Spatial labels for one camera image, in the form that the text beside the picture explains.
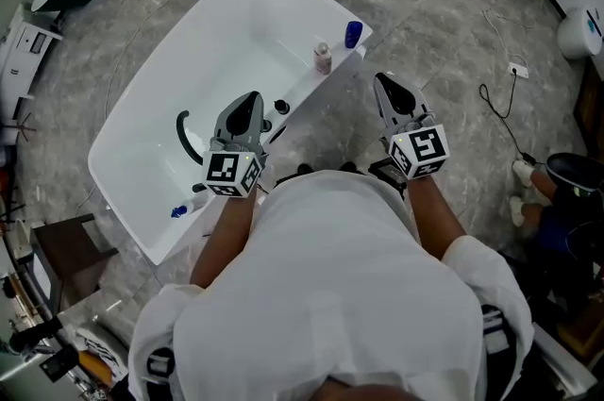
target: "curved black handle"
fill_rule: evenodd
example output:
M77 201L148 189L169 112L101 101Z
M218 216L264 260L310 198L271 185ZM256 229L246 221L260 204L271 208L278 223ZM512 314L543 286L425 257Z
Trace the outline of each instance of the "curved black handle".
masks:
M187 135L185 134L185 118L189 116L189 112L187 110L183 110L176 117L176 134L178 135L178 139L180 140L180 144L185 148L187 154L191 157L193 161L197 164L201 164L203 166L204 159L201 158L197 152L191 146L191 143L187 139Z

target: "person's left arm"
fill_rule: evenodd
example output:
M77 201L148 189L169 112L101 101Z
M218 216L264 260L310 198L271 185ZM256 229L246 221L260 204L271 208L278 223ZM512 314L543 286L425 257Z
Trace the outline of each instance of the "person's left arm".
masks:
M190 282L206 289L243 250L249 237L256 188L247 198L229 198L208 243L193 267Z

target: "black knob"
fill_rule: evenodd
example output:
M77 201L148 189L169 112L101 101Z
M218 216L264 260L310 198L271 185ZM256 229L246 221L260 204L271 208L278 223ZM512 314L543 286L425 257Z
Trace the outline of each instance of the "black knob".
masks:
M279 114L287 114L290 112L290 105L287 104L283 99L275 101L275 111Z

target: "freestanding bathtub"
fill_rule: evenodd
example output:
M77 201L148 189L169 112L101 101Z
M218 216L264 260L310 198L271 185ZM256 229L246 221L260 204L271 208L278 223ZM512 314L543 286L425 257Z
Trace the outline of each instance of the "freestanding bathtub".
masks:
M218 114L245 92L264 99L269 143L292 112L333 75L353 75L362 44L344 48L349 21L359 20L333 0L200 0L161 41L105 122L88 157L101 193L142 251L159 264L209 232L224 206L211 197L195 213L173 219L172 208L191 198L201 167L182 148L176 117L187 109L187 137L203 152ZM327 42L332 72L313 67L313 49ZM283 99L286 115L273 104Z

